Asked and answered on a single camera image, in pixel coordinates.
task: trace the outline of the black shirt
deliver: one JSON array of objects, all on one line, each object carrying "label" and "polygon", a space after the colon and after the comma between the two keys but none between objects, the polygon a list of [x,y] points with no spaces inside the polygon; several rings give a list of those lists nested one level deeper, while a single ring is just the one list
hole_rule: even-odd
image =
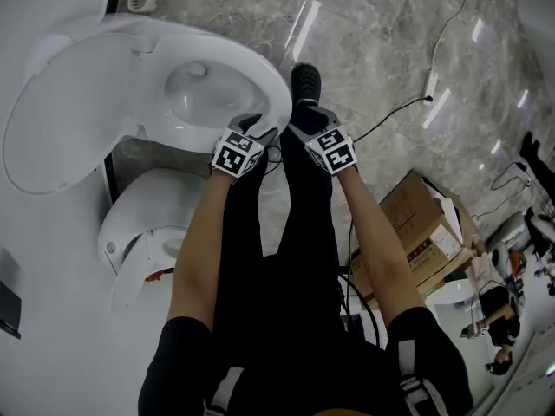
[{"label": "black shirt", "polygon": [[[415,341],[416,375],[439,391],[451,416],[473,404],[460,353],[424,308],[397,316],[381,350],[344,332],[331,337],[276,335],[261,343],[233,388],[227,414],[313,415],[343,408],[372,416],[410,413],[399,383],[398,344]],[[139,415],[201,415],[229,367],[208,328],[192,318],[169,321],[140,392]]]},{"label": "black shirt", "polygon": [[[495,287],[480,296],[480,305],[482,313],[485,317],[489,317],[504,305],[510,304],[509,292],[504,287]],[[508,345],[512,347],[516,338],[520,333],[519,317],[516,315],[512,319],[498,319],[489,326],[489,335],[492,338],[492,344],[496,347]]]}]

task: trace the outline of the sleeve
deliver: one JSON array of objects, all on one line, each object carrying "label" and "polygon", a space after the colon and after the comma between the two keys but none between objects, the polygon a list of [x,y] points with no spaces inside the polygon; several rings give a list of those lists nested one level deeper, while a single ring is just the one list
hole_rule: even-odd
[{"label": "sleeve", "polygon": [[398,315],[389,324],[386,351],[400,383],[411,374],[426,379],[441,396],[449,415],[470,412],[473,397],[467,366],[428,309],[408,309]]},{"label": "sleeve", "polygon": [[202,415],[212,334],[200,321],[176,317],[162,329],[139,395],[139,415]]}]

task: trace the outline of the marble floor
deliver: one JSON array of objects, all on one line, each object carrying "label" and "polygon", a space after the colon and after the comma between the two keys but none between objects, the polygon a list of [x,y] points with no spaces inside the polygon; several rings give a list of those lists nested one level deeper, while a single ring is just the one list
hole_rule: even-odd
[{"label": "marble floor", "polygon": [[[120,0],[119,11],[126,11],[126,1]],[[433,64],[434,45],[445,23],[465,1],[439,41]],[[316,65],[323,78],[321,104],[336,111],[353,137],[419,96],[433,65],[440,75],[435,100],[447,97],[439,113],[430,122],[433,107],[418,103],[395,114],[357,143],[359,169],[378,200],[415,168],[458,193],[471,214],[480,214],[521,189],[518,180],[498,191],[491,191],[490,185],[518,158],[527,130],[542,140],[540,156],[555,163],[555,114],[515,4],[515,0],[159,0],[153,17],[241,42],[266,57],[286,80],[296,62]],[[122,185],[148,167],[205,171],[205,162],[206,156],[140,140],[122,142],[114,151]],[[530,203],[539,210],[541,199],[536,188],[523,191],[494,214],[480,218],[480,232],[486,237]],[[265,178],[259,197],[266,253],[278,247],[288,207],[280,167]],[[350,215],[339,185],[333,218],[344,259]]]}]

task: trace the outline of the glove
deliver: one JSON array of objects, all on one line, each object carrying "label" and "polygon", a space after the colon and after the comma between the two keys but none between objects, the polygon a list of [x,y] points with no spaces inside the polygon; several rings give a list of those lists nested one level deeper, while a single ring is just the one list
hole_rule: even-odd
[{"label": "glove", "polygon": [[460,337],[466,337],[467,339],[474,339],[487,332],[487,325],[485,321],[477,321],[476,323],[471,323],[467,327],[464,327],[460,332]]},{"label": "glove", "polygon": [[272,128],[255,138],[247,135],[262,114],[243,114],[234,117],[216,143],[212,166],[239,178],[256,166],[264,149],[276,138],[278,129]]},{"label": "glove", "polygon": [[312,111],[328,118],[325,132],[308,134],[303,125],[290,123],[288,128],[301,140],[304,149],[314,162],[325,171],[334,175],[356,163],[353,140],[340,124],[337,116],[322,107],[308,107]]}]

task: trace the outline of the toilet bowl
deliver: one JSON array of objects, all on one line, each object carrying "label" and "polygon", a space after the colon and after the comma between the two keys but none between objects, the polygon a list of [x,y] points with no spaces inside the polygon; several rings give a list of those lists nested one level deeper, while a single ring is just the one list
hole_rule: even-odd
[{"label": "toilet bowl", "polygon": [[20,192],[47,195],[86,177],[125,136],[211,153],[236,115],[281,133],[291,95],[255,51],[144,16],[74,21],[39,39],[3,132],[3,167]]},{"label": "toilet bowl", "polygon": [[175,267],[204,185],[200,176],[157,168],[118,197],[98,236],[101,260],[117,274],[113,314],[131,305],[148,276]]}]

